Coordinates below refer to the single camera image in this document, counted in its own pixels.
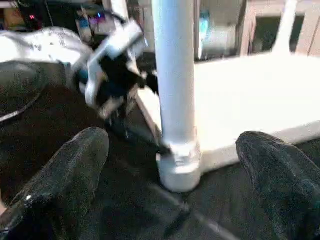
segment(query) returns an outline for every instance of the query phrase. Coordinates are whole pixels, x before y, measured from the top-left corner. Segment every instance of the black mat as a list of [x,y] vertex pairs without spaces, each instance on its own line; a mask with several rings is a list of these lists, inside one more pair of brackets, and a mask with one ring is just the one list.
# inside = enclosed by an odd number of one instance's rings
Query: black mat
[[[147,128],[138,108],[129,122]],[[9,204],[66,141],[92,126],[103,128],[103,122],[82,96],[48,88],[22,120],[0,128],[4,201]],[[239,164],[206,174],[191,193],[173,194],[159,184],[156,157],[146,146],[112,133],[109,141],[81,239],[276,239]],[[320,165],[320,140],[299,147]]]

